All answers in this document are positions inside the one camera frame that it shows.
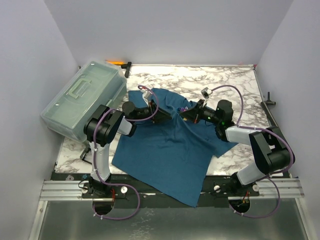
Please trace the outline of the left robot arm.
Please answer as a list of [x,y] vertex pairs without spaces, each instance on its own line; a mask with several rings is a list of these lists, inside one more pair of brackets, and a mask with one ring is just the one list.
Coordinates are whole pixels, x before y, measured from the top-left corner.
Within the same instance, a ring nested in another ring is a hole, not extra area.
[[109,151],[117,133],[132,137],[137,129],[135,122],[150,120],[154,124],[160,124],[171,119],[170,113],[161,109],[154,100],[147,100],[146,107],[136,107],[133,102],[126,101],[122,110],[100,105],[83,129],[92,155],[92,170],[88,186],[85,187],[87,192],[101,198],[112,192],[112,187],[107,182],[111,176]]

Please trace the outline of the colourful plush flower brooch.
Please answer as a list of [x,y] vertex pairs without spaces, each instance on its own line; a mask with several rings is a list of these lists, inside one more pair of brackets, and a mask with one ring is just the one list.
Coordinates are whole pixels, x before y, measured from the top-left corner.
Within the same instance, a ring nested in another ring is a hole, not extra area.
[[177,108],[177,112],[179,113],[180,117],[181,117],[184,121],[188,121],[188,118],[183,115],[183,113],[186,112],[187,110],[188,110],[188,107],[187,107],[187,106],[186,106],[186,107],[179,107],[179,108]]

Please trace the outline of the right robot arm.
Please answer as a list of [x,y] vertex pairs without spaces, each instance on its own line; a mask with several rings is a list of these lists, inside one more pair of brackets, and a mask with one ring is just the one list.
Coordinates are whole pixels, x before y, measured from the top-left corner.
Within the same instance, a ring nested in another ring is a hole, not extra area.
[[203,99],[194,107],[183,110],[180,116],[194,124],[201,120],[212,123],[218,139],[228,143],[248,145],[252,149],[254,162],[232,174],[229,182],[221,186],[222,192],[241,196],[248,187],[269,175],[286,171],[295,162],[295,155],[277,126],[256,128],[237,126],[233,121],[232,103],[220,100],[215,110],[206,106]]

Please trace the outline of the blue t-shirt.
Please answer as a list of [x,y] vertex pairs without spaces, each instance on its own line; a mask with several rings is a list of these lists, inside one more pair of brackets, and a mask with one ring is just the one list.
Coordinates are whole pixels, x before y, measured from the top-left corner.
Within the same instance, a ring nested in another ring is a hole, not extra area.
[[122,135],[112,165],[162,193],[196,207],[212,157],[221,157],[235,143],[216,136],[214,126],[202,120],[184,121],[177,108],[196,103],[175,92],[153,88],[153,99],[172,119],[155,124],[138,122],[132,137]]

